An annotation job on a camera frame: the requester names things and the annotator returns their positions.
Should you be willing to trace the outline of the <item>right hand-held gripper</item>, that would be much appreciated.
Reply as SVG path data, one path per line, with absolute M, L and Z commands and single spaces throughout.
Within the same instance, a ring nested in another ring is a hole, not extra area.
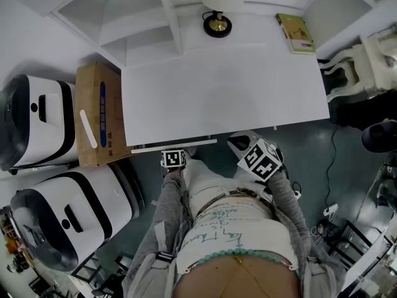
M 227 144 L 240 160 L 237 165 L 255 176 L 257 180 L 268 181 L 282 166 L 275 148 L 253 130 L 233 133 Z

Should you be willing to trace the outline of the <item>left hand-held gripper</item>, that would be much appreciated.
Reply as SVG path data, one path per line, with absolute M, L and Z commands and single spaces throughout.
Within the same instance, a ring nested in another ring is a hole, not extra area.
M 185 164 L 184 150 L 163 150 L 161 152 L 161 166 L 163 168 L 183 168 Z

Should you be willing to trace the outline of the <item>white plastic bin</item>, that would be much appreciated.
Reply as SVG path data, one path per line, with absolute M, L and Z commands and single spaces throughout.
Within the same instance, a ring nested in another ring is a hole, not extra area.
M 131 154 L 135 155 L 138 153 L 147 153 L 152 151 L 161 151 L 161 150 L 170 150 L 174 148 L 185 148 L 185 147 L 195 147 L 201 145 L 210 145 L 217 143 L 217 139 L 207 139 L 207 140 L 200 140 L 196 142 L 187 142 L 187 143 L 176 143 L 173 145 L 163 145 L 163 146 L 155 146 L 155 147 L 148 147 L 148 148 L 138 148 L 132 149 Z

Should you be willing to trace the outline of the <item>white desk with hutch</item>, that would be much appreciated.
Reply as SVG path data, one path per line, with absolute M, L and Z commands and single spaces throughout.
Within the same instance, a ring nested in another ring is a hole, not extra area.
M 328 117 L 314 55 L 290 51 L 278 13 L 302 16 L 323 49 L 376 0 L 244 0 L 207 35 L 202 0 L 40 0 L 121 70 L 130 146 Z

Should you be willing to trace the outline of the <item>person's right forearm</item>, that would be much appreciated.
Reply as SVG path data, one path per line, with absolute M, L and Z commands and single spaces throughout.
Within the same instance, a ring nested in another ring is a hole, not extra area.
M 300 238 L 305 242 L 310 239 L 303 212 L 295 198 L 294 191 L 282 171 L 276 171 L 269 179 L 269 187 L 272 191 L 276 207 L 288 217 L 297 229 Z

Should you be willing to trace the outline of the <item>person's left forearm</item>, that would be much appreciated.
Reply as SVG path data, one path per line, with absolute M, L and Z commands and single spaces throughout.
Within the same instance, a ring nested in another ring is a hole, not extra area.
M 169 172 L 151 224 L 151 253 L 165 251 L 175 253 L 182 245 L 189 221 L 183 204 L 182 175 L 180 169 Z

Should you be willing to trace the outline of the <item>person's right leg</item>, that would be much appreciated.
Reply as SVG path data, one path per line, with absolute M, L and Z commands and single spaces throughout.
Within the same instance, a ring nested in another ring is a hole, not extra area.
M 253 174 L 248 173 L 241 167 L 237 167 L 233 179 L 236 180 L 242 188 L 249 189 L 258 194 L 264 192 L 268 186 L 267 183 L 260 181 Z

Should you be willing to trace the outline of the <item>person's leg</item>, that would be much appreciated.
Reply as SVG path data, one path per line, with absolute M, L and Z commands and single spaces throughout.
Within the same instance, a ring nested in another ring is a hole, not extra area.
M 258 194 L 264 192 L 268 186 L 267 183 L 260 181 L 253 174 L 248 173 L 241 167 L 237 167 L 233 179 L 236 180 L 242 188 L 249 189 Z
M 195 159 L 196 150 L 197 147 L 184 149 L 186 164 L 182 174 L 190 197 L 194 197 L 207 189 L 225 188 L 228 191 L 237 188 L 238 183 L 234 179 L 214 173 L 203 161 Z

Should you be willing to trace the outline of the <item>person's torso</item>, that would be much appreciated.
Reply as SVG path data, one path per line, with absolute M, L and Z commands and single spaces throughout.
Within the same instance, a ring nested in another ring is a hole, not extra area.
M 346 271 L 303 241 L 274 201 L 241 187 L 182 189 L 189 221 L 175 253 L 151 253 L 151 227 L 125 277 L 124 298 L 337 298 Z

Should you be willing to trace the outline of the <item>white and black machine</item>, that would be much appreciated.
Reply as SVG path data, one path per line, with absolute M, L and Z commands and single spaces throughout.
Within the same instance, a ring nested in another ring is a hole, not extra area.
M 72 168 L 11 199 L 27 248 L 47 268 L 65 273 L 139 217 L 144 207 L 132 167 L 121 161 Z
M 0 169 L 77 160 L 73 84 L 20 74 L 0 90 Z

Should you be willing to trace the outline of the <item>brown cardboard box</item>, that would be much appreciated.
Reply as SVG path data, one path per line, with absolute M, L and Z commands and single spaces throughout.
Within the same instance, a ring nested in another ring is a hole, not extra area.
M 100 166 L 131 155 L 125 138 L 121 76 L 99 62 L 77 70 L 74 121 L 81 166 Z

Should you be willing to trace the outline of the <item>white shade table lamp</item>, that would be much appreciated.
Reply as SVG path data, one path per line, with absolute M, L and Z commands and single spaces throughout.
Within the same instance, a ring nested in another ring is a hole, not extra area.
M 238 12 L 244 0 L 202 0 L 202 4 L 210 9 L 211 15 L 203 20 L 205 33 L 214 38 L 227 37 L 232 30 L 232 23 L 225 12 Z

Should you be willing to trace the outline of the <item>green book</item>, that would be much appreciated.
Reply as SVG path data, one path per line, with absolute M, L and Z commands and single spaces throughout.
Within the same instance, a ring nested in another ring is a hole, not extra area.
M 278 13 L 276 19 L 292 53 L 305 55 L 316 53 L 313 39 L 302 17 Z

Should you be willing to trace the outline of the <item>cream ornate vanity table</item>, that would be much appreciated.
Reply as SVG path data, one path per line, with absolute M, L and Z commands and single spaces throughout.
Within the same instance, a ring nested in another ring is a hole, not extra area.
M 377 95 L 397 90 L 397 23 L 368 37 L 361 35 L 359 44 L 340 51 L 319 67 L 325 75 L 342 69 L 347 79 L 345 86 L 330 91 L 328 102 L 362 92 Z

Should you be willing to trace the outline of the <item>black metal frame rack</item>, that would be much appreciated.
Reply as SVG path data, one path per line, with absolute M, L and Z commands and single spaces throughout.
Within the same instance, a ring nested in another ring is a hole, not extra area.
M 358 258 L 370 249 L 373 243 L 350 221 L 346 221 L 344 226 L 335 236 L 329 237 L 326 241 L 328 254 L 336 256 L 341 262 L 352 267 Z

